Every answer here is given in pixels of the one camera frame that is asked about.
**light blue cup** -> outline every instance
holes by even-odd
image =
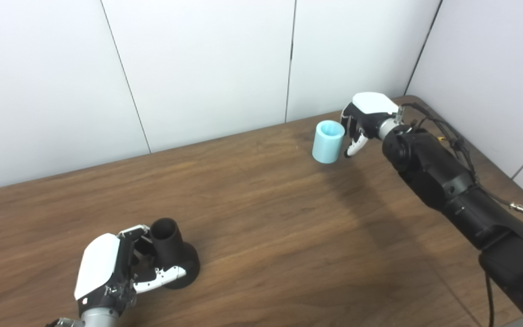
[[[324,120],[316,126],[312,157],[323,164],[331,164],[338,159],[344,128],[334,120]]]

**robotic hand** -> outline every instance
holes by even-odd
[[[456,157],[465,158],[467,167],[421,124],[403,124],[403,106],[411,106],[435,122]],[[523,206],[507,203],[481,186],[463,138],[423,107],[397,106],[380,93],[355,95],[340,120],[352,139],[345,156],[355,155],[368,139],[381,139],[384,156],[403,181],[481,251],[479,264],[486,271],[486,281],[496,282],[523,313],[523,222],[495,200],[521,213]]]
[[[135,269],[141,260],[147,267]],[[101,235],[86,247],[79,268],[74,298],[80,320],[60,318],[46,327],[115,327],[137,294],[188,286],[200,267],[197,251],[170,218]]]

